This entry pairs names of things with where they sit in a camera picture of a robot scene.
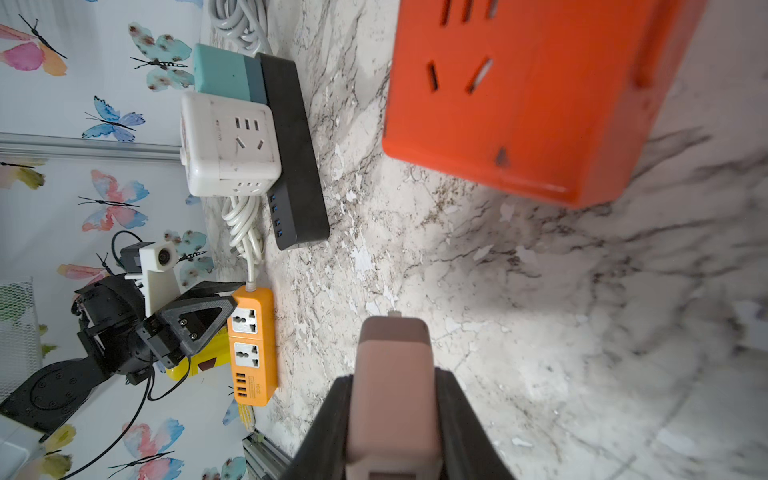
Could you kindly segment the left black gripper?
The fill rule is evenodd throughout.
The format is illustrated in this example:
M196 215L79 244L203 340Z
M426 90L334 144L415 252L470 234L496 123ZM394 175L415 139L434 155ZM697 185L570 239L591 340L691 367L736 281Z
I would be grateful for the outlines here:
M143 298L126 274L111 275L77 291L72 312L87 356L77 360L75 377L102 384L113 375L138 384L155 363L166 368L200 353L236 308L229 295L242 282L202 281L148 318L140 319Z

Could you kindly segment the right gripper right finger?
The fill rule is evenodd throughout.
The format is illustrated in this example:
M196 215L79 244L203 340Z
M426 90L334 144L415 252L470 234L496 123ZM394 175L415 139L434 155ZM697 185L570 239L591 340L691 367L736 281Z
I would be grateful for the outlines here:
M481 425L455 375L436 368L443 467L441 479L514 480Z

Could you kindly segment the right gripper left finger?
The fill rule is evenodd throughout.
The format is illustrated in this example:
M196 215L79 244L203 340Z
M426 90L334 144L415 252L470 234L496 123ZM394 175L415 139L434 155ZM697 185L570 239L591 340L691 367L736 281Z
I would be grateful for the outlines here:
M304 441L281 475L282 480L345 479L352 385L352 375L334 380Z

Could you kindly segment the orange power strip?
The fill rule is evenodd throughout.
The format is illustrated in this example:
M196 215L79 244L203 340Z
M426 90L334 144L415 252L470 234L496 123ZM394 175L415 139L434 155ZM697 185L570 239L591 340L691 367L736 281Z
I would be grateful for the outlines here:
M227 321L234 398L265 407L278 388L274 295L268 288L233 294L237 305Z

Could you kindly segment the pink plug adapter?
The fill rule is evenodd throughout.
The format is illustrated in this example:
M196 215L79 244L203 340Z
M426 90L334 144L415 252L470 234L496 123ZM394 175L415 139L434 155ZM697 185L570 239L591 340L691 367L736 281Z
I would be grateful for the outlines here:
M345 451L348 479L438 479L443 454L427 324L371 317L357 347Z

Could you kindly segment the red cube socket adapter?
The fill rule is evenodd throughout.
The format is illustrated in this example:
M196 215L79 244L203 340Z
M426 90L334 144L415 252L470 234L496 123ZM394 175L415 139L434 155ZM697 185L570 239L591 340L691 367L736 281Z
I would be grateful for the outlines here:
M382 146L570 208L617 199L702 1L404 1Z

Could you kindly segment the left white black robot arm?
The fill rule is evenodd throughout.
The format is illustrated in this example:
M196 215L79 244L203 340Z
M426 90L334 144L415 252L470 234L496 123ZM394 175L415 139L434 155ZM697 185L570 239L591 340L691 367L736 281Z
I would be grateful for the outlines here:
M197 355L234 312L238 282L203 281L155 313L124 275L109 276L78 290L72 311L87 355L43 367L1 405L1 413L52 435L113 375L139 384L156 362L174 368Z

